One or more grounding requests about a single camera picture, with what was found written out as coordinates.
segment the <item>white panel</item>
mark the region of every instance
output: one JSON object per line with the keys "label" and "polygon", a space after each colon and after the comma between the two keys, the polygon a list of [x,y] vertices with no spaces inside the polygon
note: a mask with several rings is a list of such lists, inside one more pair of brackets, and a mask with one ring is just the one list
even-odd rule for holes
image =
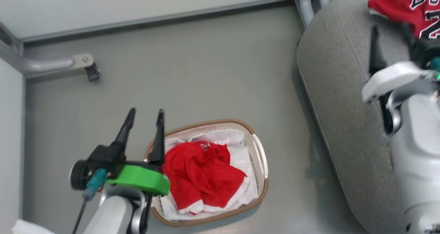
{"label": "white panel", "polygon": [[0,233],[22,213],[24,87],[23,75],[0,58]]}
{"label": "white panel", "polygon": [[0,0],[0,21],[29,41],[273,1],[278,0]]}

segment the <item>gray sofa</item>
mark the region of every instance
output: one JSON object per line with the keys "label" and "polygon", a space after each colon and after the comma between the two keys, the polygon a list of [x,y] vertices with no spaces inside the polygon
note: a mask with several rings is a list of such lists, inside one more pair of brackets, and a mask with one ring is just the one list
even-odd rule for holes
{"label": "gray sofa", "polygon": [[297,61],[353,214],[370,233],[404,233],[380,107],[361,101],[372,26],[389,65],[409,55],[398,24],[371,16],[367,2],[333,0],[320,10],[302,36]]}

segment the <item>white cloth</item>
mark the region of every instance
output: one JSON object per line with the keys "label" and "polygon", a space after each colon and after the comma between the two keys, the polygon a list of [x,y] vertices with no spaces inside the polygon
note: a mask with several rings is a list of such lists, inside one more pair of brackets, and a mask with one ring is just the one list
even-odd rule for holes
{"label": "white cloth", "polygon": [[24,220],[17,220],[12,228],[12,234],[54,234],[39,225]]}
{"label": "white cloth", "polygon": [[[228,145],[229,153],[231,154],[230,165],[243,171],[249,179],[249,185],[245,188],[244,193],[237,199],[232,199],[224,209],[204,209],[204,212],[200,212],[197,215],[191,213],[181,214],[177,210],[176,202],[173,199],[171,193],[161,198],[162,209],[165,218],[168,220],[199,220],[215,215],[219,215],[223,212],[238,209],[244,204],[249,204],[254,199],[258,198],[258,192],[256,188],[255,174],[253,172],[252,163],[250,161],[249,152],[244,145],[244,135],[237,130],[222,130],[207,132],[205,134],[196,135],[191,137],[188,141],[200,141],[205,140],[218,145]],[[175,145],[184,142],[183,140],[173,139],[165,141],[165,152],[169,151]]]}

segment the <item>basket handle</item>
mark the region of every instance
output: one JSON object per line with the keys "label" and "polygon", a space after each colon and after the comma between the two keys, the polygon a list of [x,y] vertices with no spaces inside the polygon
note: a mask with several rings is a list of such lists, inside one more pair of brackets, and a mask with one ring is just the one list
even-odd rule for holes
{"label": "basket handle", "polygon": [[258,159],[260,160],[260,165],[263,166],[261,172],[263,173],[264,178],[267,179],[269,176],[269,170],[267,168],[267,159],[266,153],[264,152],[263,144],[256,134],[252,134],[252,137],[255,141],[254,143],[256,144],[256,148],[258,149]]}

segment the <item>brown basket rim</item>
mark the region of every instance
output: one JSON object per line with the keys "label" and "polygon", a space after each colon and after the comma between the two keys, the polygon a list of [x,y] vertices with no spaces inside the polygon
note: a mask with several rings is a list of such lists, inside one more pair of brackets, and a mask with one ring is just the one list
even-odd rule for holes
{"label": "brown basket rim", "polygon": [[[196,128],[196,127],[200,127],[200,126],[212,125],[212,124],[221,124],[221,123],[240,124],[240,125],[244,126],[251,134],[255,134],[253,129],[248,124],[246,124],[245,122],[243,122],[241,120],[219,119],[219,120],[205,121],[205,122],[195,123],[195,124],[188,125],[188,126],[183,126],[183,127],[165,132],[165,137],[168,135],[171,135],[171,134],[175,134],[177,132],[188,130],[188,129],[192,129],[192,128]],[[148,146],[146,148],[144,159],[146,159],[148,157],[149,153],[151,152],[151,149],[153,148],[153,143],[154,143],[154,138],[150,141],[150,143],[148,144]],[[253,209],[258,204],[260,204],[261,201],[264,199],[264,197],[266,196],[268,187],[269,187],[269,179],[266,178],[264,180],[263,191],[261,192],[261,195],[258,197],[258,199],[254,200],[253,202],[251,202],[247,205],[243,205],[236,210],[225,212],[220,215],[216,215],[216,216],[201,219],[201,220],[169,221],[169,220],[166,220],[164,217],[162,217],[159,214],[159,212],[157,212],[156,207],[154,207],[154,215],[160,222],[164,223],[167,226],[172,226],[172,227],[184,227],[184,226],[193,226],[193,225],[198,225],[198,224],[210,223],[213,221],[229,218],[234,215],[246,212],[247,210]]]}

